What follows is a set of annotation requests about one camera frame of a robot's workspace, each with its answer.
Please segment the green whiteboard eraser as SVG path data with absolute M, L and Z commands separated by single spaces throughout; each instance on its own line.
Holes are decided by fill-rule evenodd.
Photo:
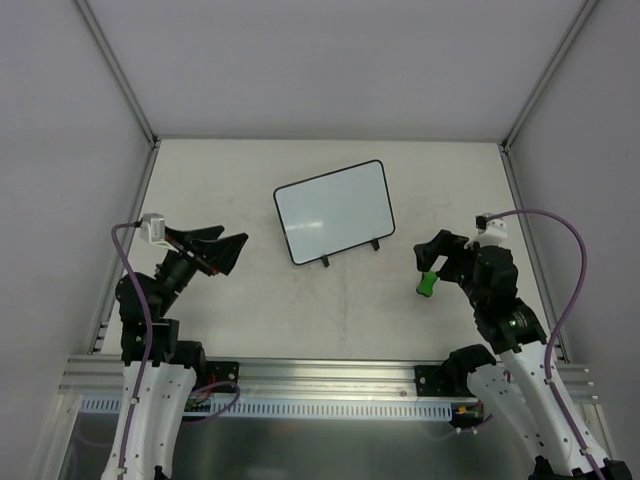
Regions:
M 416 293 L 426 298 L 434 294 L 434 287 L 439 277 L 436 272 L 427 271 L 421 274 L 420 281 L 416 286 Z

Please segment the small black-framed whiteboard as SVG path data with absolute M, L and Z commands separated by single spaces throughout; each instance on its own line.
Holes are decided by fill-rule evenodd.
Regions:
M 393 235 L 396 222 L 383 163 L 369 160 L 280 186 L 273 200 L 291 262 L 329 265 L 339 253 Z

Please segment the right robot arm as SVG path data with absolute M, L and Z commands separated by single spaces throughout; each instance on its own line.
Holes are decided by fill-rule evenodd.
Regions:
M 436 381 L 472 394 L 508 425 L 532 457 L 533 479 L 629 479 L 579 418 L 534 311 L 518 296 L 519 272 L 497 238 L 469 239 L 441 230 L 413 248 L 423 279 L 457 285 L 483 344 L 453 351 Z

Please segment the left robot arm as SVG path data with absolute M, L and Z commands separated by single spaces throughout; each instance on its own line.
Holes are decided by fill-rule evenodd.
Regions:
M 118 234 L 136 229 L 166 255 L 153 275 L 131 266 Z M 115 225 L 111 239 L 125 274 L 115 288 L 121 321 L 122 397 L 105 479 L 170 479 L 188 400 L 240 392 L 236 380 L 209 373 L 204 347 L 182 340 L 167 313 L 193 277 L 228 275 L 249 237 L 221 225 L 194 230 L 166 226 L 161 215 Z

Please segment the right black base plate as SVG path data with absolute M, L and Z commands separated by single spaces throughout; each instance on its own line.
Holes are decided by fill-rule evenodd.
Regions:
M 418 397 L 470 397 L 466 378 L 444 364 L 416 365 L 414 383 Z

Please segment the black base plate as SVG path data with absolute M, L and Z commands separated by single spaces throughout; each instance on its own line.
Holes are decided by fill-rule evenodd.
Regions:
M 236 383 L 240 378 L 240 363 L 235 361 L 208 360 L 206 362 L 205 394 L 234 394 L 235 388 L 224 383 Z
M 418 397 L 470 397 L 466 378 L 444 364 L 416 365 L 414 383 Z

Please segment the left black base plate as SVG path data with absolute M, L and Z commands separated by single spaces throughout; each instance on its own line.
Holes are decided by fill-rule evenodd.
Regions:
M 235 388 L 224 383 L 236 383 L 240 378 L 240 363 L 235 361 L 208 360 L 206 362 L 205 394 L 234 394 Z

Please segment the aluminium front rail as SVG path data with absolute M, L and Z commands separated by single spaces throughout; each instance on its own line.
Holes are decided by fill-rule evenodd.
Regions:
M 415 369 L 437 361 L 372 361 L 236 358 L 244 398 L 352 401 L 414 400 Z M 59 391 L 118 393 L 122 364 L 116 355 L 74 355 L 67 360 Z

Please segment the right aluminium frame post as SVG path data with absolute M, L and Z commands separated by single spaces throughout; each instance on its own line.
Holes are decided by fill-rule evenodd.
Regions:
M 568 27 L 562 34 L 557 45 L 554 47 L 551 56 L 547 60 L 541 74 L 535 81 L 534 86 L 528 94 L 523 106 L 519 109 L 507 134 L 500 142 L 500 145 L 504 149 L 509 149 L 516 141 L 528 118 L 541 102 L 546 91 L 550 88 L 552 81 L 563 66 L 564 61 L 573 50 L 574 45 L 582 34 L 582 31 L 589 23 L 600 4 L 601 2 L 598 0 L 584 0 L 580 2 L 576 13 L 569 22 Z

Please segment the aluminium frame post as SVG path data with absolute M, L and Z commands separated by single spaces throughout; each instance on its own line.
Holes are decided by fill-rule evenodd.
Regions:
M 541 102 L 546 91 L 550 88 L 552 81 L 563 66 L 564 61 L 573 50 L 574 45 L 582 34 L 582 31 L 589 23 L 600 4 L 601 2 L 598 0 L 584 0 L 580 2 L 576 13 L 569 22 L 568 27 L 562 34 L 557 45 L 554 47 L 551 56 L 547 60 L 541 74 L 535 81 L 534 86 L 528 94 L 523 106 L 519 109 L 507 134 L 500 142 L 500 145 L 504 149 L 509 149 L 516 141 L 528 118 Z
M 151 146 L 155 146 L 158 142 L 158 135 L 155 133 L 142 105 L 140 104 L 127 75 L 119 61 L 111 42 L 109 41 L 101 22 L 98 19 L 94 8 L 90 1 L 72 0 L 81 21 L 83 22 L 89 36 L 95 44 L 99 55 L 103 59 L 107 70 L 113 78 L 120 94 L 122 95 L 127 107 L 132 114 L 138 129 Z

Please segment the left aluminium frame post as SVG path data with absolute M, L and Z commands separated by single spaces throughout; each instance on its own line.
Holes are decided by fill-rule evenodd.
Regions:
M 107 70 L 113 78 L 120 94 L 122 95 L 127 107 L 132 114 L 138 129 L 151 146 L 155 146 L 158 142 L 158 135 L 155 133 L 142 105 L 140 104 L 127 75 L 119 61 L 111 42 L 109 41 L 101 22 L 98 19 L 94 8 L 90 1 L 72 0 L 81 21 L 83 22 L 89 36 L 95 44 L 99 55 L 103 59 Z

